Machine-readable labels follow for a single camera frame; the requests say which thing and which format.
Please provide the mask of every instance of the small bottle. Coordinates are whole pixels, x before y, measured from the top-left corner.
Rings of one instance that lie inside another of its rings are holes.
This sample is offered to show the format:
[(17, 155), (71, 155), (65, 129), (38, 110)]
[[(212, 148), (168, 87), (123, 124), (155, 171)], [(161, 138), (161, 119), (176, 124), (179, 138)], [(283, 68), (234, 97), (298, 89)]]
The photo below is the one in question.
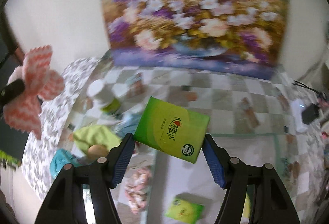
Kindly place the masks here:
[(109, 85), (102, 79), (91, 83), (87, 89), (87, 96), (93, 99), (94, 106), (108, 115), (114, 115), (121, 107), (120, 101), (113, 95)]

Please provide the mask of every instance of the pink fabric flower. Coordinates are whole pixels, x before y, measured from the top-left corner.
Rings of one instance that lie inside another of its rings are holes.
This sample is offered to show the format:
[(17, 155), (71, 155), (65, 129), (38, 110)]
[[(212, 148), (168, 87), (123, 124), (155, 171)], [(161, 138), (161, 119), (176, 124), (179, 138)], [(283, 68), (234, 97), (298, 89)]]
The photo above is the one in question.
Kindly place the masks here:
[(64, 89), (63, 78), (50, 70), (51, 46), (30, 50), (8, 80), (8, 84), (21, 78), (25, 84), (24, 92), (4, 106), (5, 122), (16, 130), (31, 132), (41, 139), (41, 107), (37, 95), (44, 101), (57, 97)]

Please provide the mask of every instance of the tissue pack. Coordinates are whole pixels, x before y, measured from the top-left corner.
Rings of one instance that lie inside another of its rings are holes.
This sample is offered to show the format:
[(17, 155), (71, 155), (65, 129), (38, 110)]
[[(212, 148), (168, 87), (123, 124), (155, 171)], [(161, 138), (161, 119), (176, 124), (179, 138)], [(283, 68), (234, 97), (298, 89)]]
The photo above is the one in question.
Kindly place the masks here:
[(195, 163), (210, 117), (151, 97), (134, 140)]

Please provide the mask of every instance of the blue gripper pad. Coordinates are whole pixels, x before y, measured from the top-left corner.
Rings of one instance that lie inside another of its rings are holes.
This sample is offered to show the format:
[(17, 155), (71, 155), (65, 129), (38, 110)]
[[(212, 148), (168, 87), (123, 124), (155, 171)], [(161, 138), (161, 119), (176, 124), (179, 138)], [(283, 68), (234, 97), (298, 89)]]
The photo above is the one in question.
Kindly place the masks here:
[(127, 143), (124, 145), (123, 150), (121, 151), (120, 156), (118, 157), (118, 160), (114, 165), (112, 178), (112, 184), (114, 186), (116, 186), (122, 181), (123, 176), (126, 173), (131, 156), (133, 155), (134, 149), (135, 141), (133, 140), (133, 136), (131, 136)]
[(222, 189), (225, 188), (226, 181), (224, 176), (224, 168), (218, 160), (218, 157), (216, 156), (216, 153), (207, 138), (205, 138), (203, 141), (202, 151), (207, 160), (215, 183), (218, 184)]

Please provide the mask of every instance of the green cloth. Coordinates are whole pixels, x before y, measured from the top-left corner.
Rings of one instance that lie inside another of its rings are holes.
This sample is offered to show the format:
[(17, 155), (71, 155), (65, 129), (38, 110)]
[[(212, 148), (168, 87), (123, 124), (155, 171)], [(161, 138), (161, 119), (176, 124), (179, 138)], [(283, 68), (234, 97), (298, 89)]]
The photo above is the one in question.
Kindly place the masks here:
[(78, 148), (85, 154), (93, 145), (104, 145), (110, 151), (121, 143), (121, 139), (104, 125), (80, 128), (73, 132), (73, 139)]

